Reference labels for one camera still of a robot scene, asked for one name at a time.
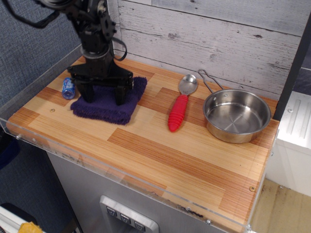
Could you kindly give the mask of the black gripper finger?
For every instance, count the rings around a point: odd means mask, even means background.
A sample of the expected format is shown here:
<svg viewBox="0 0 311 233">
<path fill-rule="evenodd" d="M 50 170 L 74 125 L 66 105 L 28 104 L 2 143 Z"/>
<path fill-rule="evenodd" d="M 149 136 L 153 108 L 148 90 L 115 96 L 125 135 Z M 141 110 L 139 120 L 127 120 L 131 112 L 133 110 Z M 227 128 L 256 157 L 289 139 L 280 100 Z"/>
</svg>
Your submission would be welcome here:
<svg viewBox="0 0 311 233">
<path fill-rule="evenodd" d="M 115 88 L 115 99 L 116 99 L 116 104 L 118 106 L 124 104 L 125 96 L 126 96 L 126 88 L 124 86 L 117 86 Z"/>
<path fill-rule="evenodd" d="M 75 83 L 81 97 L 88 103 L 92 103 L 94 99 L 93 85 L 88 83 Z"/>
</svg>

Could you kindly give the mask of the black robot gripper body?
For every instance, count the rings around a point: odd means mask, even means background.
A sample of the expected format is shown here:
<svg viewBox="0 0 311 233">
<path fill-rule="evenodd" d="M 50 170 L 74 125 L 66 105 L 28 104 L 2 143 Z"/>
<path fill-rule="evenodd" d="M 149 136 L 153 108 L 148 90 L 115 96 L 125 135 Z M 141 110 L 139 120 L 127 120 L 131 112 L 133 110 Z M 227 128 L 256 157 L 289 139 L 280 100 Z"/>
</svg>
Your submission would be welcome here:
<svg viewBox="0 0 311 233">
<path fill-rule="evenodd" d="M 121 87 L 131 90 L 134 85 L 133 73 L 118 66 L 108 50 L 104 54 L 85 54 L 85 62 L 68 68 L 71 79 L 80 89 L 93 86 Z"/>
</svg>

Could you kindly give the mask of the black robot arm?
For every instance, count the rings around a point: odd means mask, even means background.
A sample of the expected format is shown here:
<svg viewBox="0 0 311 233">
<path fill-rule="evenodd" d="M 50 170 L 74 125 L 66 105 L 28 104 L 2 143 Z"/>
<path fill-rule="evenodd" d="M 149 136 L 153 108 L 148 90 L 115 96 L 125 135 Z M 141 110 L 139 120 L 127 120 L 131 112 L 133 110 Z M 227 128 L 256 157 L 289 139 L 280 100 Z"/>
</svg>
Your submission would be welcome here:
<svg viewBox="0 0 311 233">
<path fill-rule="evenodd" d="M 105 0 L 42 0 L 40 4 L 63 13 L 72 22 L 81 40 L 81 52 L 86 62 L 70 66 L 71 80 L 86 102 L 94 100 L 94 86 L 115 89 L 116 104 L 125 102 L 126 92 L 133 88 L 133 73 L 119 67 L 112 50 L 116 23 L 111 20 Z"/>
</svg>

